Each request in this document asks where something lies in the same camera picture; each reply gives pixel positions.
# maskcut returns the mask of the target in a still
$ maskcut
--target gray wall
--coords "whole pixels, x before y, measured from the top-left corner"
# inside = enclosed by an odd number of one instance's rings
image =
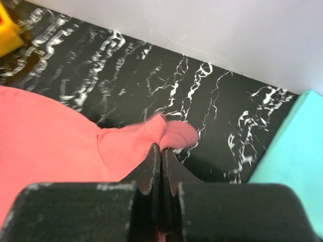
[[[323,94],[322,0],[30,0],[233,72]]]

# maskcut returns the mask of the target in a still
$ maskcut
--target turquoise object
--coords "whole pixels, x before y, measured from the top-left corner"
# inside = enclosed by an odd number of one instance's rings
[[[250,183],[289,186],[323,238],[323,97],[310,90],[295,102]]]

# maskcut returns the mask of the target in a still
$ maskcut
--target yellow toy block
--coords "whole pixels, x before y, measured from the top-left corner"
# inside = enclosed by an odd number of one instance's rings
[[[20,28],[10,19],[5,7],[0,2],[0,57],[24,44],[20,38]]]

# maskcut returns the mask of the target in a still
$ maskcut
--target coral fabric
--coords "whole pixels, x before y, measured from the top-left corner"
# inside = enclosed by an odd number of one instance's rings
[[[157,114],[142,124],[100,129],[50,98],[0,86],[0,225],[15,197],[38,182],[118,182],[151,145],[184,148],[196,130]]]

